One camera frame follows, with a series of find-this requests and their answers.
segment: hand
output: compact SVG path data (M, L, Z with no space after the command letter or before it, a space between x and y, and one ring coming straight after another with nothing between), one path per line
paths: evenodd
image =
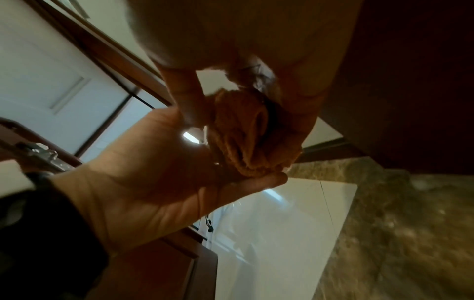
M53 177L111 254L197 221L244 196L286 183L284 173L242 179L182 138L176 107L156 109L95 160Z
M126 0L137 41L189 124L211 122L195 70L225 70L231 81L278 103L278 126L263 141L273 165L289 165L300 153L362 2Z

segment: finger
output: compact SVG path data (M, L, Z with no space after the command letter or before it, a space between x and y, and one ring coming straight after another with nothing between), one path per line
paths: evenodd
M262 178L251 178L237 183L229 183L220 191L218 206L221 207L253 193L275 188L287 181L288 176L285 173L273 173Z
M169 69L156 65L186 122L199 128L210 123L211 109L205 101L196 72L193 70Z

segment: crumpled cloth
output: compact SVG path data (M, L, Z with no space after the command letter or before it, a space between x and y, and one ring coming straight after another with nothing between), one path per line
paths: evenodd
M207 140L220 149L227 164L245 177L282 171L282 165L270 165L260 148L269 126L264 96L257 91L221 89L211 99L215 120L208 127Z

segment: brown cloth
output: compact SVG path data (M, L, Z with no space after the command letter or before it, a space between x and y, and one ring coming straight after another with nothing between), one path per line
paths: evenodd
M228 165L245 177L261 177L282 171L282 165L271 166L259 147L269 126L265 98L256 91L221 89L210 99L215 105L214 124L207 139L224 154Z

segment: marble tile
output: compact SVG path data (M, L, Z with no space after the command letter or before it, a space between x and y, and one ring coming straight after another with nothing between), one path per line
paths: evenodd
M474 177L414 176L370 158L288 173L358 185L313 299L474 299Z
M332 181L321 181L322 190L326 199L329 214L336 235L342 229L347 213L351 207L352 200L357 191L357 185Z
M336 240L321 183L290 179L222 210L217 300L311 299Z

